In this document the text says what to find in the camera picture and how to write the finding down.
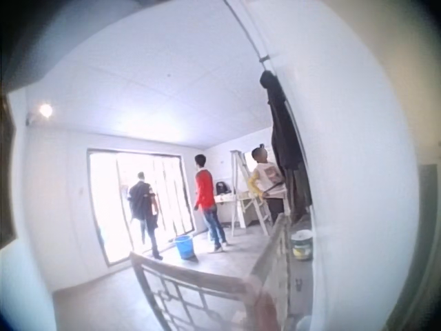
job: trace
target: white ceiling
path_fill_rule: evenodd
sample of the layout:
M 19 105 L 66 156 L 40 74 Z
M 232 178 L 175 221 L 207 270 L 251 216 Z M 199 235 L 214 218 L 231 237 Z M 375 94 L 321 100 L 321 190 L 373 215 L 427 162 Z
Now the white ceiling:
M 173 0 L 90 37 L 28 87 L 56 126 L 207 148 L 271 125 L 262 66 L 221 0 Z

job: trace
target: stepladder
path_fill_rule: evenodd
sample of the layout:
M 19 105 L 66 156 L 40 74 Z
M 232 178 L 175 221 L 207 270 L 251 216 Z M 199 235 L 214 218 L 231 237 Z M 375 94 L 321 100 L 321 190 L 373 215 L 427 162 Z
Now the stepladder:
M 232 212 L 232 235 L 238 221 L 242 228 L 245 228 L 244 214 L 250 208 L 254 209 L 263 233 L 268 235 L 267 222 L 271 219 L 268 205 L 256 196 L 249 188 L 247 194 L 241 194 L 239 190 L 239 177 L 245 180 L 248 186 L 248 180 L 251 172 L 247 166 L 245 155 L 239 150 L 231 151 L 232 157 L 232 192 L 234 195 L 234 208 Z

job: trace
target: red shirt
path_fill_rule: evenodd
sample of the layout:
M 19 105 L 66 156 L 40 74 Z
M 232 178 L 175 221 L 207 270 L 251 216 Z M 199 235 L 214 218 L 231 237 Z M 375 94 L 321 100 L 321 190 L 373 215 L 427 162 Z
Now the red shirt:
M 196 205 L 202 209 L 213 207 L 214 202 L 214 186 L 212 174 L 208 170 L 202 169 L 196 174 Z

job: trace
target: glass door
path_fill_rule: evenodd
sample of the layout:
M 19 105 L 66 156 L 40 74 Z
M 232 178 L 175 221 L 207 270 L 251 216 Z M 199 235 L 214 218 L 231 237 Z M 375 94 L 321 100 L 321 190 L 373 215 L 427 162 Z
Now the glass door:
M 144 172 L 145 182 L 156 194 L 159 213 L 155 233 L 159 248 L 194 230 L 180 157 L 89 151 L 89 162 L 97 232 L 108 264 L 126 259 L 132 250 L 151 249 L 148 237 L 145 245 L 141 242 L 141 224 L 132 219 L 127 200 L 139 172 Z

